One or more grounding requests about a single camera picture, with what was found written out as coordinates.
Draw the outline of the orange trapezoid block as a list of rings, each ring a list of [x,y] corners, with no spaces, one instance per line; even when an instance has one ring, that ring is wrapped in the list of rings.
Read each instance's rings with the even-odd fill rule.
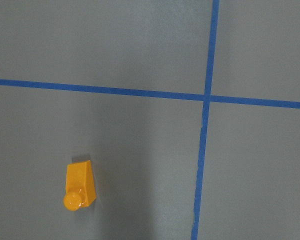
[[[67,165],[63,205],[69,211],[89,207],[97,198],[91,160]]]

